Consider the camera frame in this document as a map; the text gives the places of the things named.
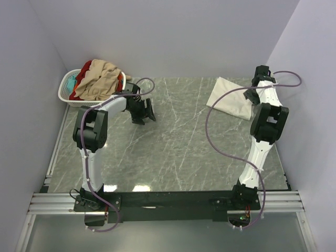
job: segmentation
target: white wall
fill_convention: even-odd
[[[65,105],[65,67],[27,0],[0,7],[0,247],[14,251],[43,184]]]
[[[30,0],[68,70],[92,58],[133,76],[251,76],[299,0]]]
[[[319,251],[336,247],[335,13],[334,0],[301,0],[268,60],[272,70],[290,69],[303,78],[299,89],[279,88],[290,112],[277,146]]]

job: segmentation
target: marble surface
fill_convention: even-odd
[[[118,113],[108,124],[102,153],[102,176],[109,191],[231,190],[245,163],[218,154],[205,136],[206,102],[216,78],[155,78],[153,91],[157,122],[131,123]],[[229,79],[249,86],[250,79]],[[149,82],[140,84],[149,88]],[[81,157],[72,140],[77,109],[69,108],[48,192],[69,192],[82,183]],[[247,158],[251,121],[220,111],[209,119],[209,134],[223,151]],[[287,189],[276,148],[262,176],[268,190]]]

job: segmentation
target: white basket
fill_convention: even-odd
[[[69,100],[69,97],[72,92],[69,92],[69,90],[67,89],[68,80],[72,76],[76,77],[80,73],[80,70],[81,69],[72,70],[63,77],[61,85],[59,86],[59,89],[58,89],[58,97],[62,101],[65,101],[66,103],[68,103],[72,107],[81,107],[81,106],[90,107],[90,106],[94,106],[94,105],[101,103],[102,101],[72,101],[72,100]]]

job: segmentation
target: towel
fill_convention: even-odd
[[[121,70],[112,63],[94,59],[89,71],[75,89],[75,97],[86,101],[103,101],[108,99],[117,89],[118,76]]]
[[[239,86],[231,81],[219,77],[206,105],[208,107],[211,107],[214,102],[223,94],[232,89],[241,87],[242,86]],[[244,91],[245,90],[238,90],[228,94],[226,97],[220,100],[214,108],[222,112],[228,113],[232,116],[239,117],[245,120],[250,120],[252,114],[252,103],[249,100],[245,99],[243,94]]]

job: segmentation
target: purple cable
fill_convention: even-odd
[[[100,197],[99,195],[97,195],[92,186],[91,186],[91,183],[90,183],[90,177],[89,177],[89,155],[88,155],[88,151],[85,147],[85,143],[84,143],[84,135],[83,135],[83,132],[84,132],[84,124],[85,124],[85,118],[87,116],[87,114],[94,110],[94,109],[97,109],[97,108],[101,108],[102,106],[108,104],[109,102],[117,99],[117,98],[120,98],[120,97],[129,97],[129,96],[144,96],[144,95],[148,95],[149,93],[151,93],[154,88],[155,88],[155,82],[150,79],[150,78],[141,78],[140,80],[138,80],[135,84],[137,85],[140,81],[142,80],[149,80],[153,83],[153,87],[151,90],[149,90],[148,92],[145,92],[145,93],[130,93],[130,94],[120,94],[118,96],[114,96],[112,98],[109,98],[107,99],[106,101],[98,104],[98,105],[95,105],[93,107],[90,107],[87,111],[84,112],[84,115],[83,115],[83,118],[82,118],[82,121],[81,121],[81,124],[80,124],[80,142],[81,142],[81,145],[82,145],[82,148],[84,150],[84,154],[85,154],[85,176],[86,176],[86,179],[87,179],[87,183],[88,183],[88,187],[91,191],[91,193],[97,198],[99,199],[100,201],[103,201],[105,204],[107,204],[108,206],[110,206],[117,214],[117,221],[115,222],[115,224],[110,227],[110,228],[107,228],[107,229],[103,229],[103,230],[97,230],[97,229],[94,229],[92,227],[88,227],[91,231],[94,231],[94,232],[99,232],[99,233],[102,233],[102,232],[107,232],[107,231],[111,231],[112,229],[114,229],[119,223],[120,223],[120,213],[118,211],[118,209],[113,206],[111,203],[109,203],[108,201],[106,201],[105,199],[103,199],[102,197]]]
[[[290,74],[292,74],[292,75],[295,75],[295,76],[299,79],[299,83],[296,84],[296,85],[280,85],[280,84],[277,84],[277,85],[273,85],[274,87],[298,87],[298,86],[300,86],[300,85],[302,84],[302,79],[301,79],[301,77],[300,77],[297,73],[295,73],[295,72],[292,72],[292,71],[277,71],[277,72],[274,72],[273,74],[279,74],[279,73],[282,73],[282,72],[284,72],[284,73],[290,73]],[[249,225],[247,225],[247,226],[245,226],[245,227],[242,227],[242,229],[245,229],[245,228],[247,228],[247,227],[250,227],[250,226],[252,226],[254,223],[256,223],[256,222],[261,218],[261,215],[262,215],[262,213],[263,213],[263,211],[264,211],[264,208],[265,208],[265,201],[266,201],[266,189],[265,189],[264,182],[263,182],[263,180],[262,180],[263,178],[261,177],[261,174],[260,174],[260,172],[259,172],[258,167],[257,167],[254,163],[248,161],[247,159],[243,159],[243,158],[239,158],[239,157],[237,157],[237,156],[231,155],[231,154],[227,154],[227,153],[221,151],[220,149],[218,149],[218,148],[214,145],[214,143],[211,141],[211,139],[210,139],[210,137],[209,137],[209,132],[208,132],[208,121],[209,121],[209,116],[210,116],[211,111],[214,109],[215,105],[216,105],[220,100],[222,100],[224,97],[226,97],[227,95],[229,95],[229,94],[232,93],[232,92],[235,92],[235,91],[238,91],[238,90],[245,90],[245,89],[272,88],[273,86],[269,85],[269,86],[265,86],[265,87],[242,87],[242,88],[235,88],[235,89],[233,89],[233,90],[230,90],[229,92],[223,94],[221,97],[219,97],[219,98],[214,102],[214,104],[210,107],[209,112],[208,112],[208,115],[206,116],[206,119],[205,119],[205,134],[206,134],[206,138],[208,139],[208,141],[209,141],[210,145],[212,146],[212,148],[214,148],[215,151],[217,151],[219,154],[224,155],[224,156],[226,156],[226,157],[228,157],[228,158],[232,158],[232,159],[236,159],[236,160],[240,160],[240,161],[243,161],[243,162],[245,162],[245,163],[248,163],[248,164],[251,165],[251,166],[257,171],[257,173],[258,173],[258,176],[259,176],[259,179],[260,179],[260,182],[261,182],[261,186],[262,186],[262,191],[263,191],[263,193],[264,193],[264,195],[263,195],[263,199],[262,199],[262,200],[263,200],[263,201],[262,201],[262,206],[261,206],[261,209],[260,209],[260,212],[259,212],[257,218],[255,218]]]

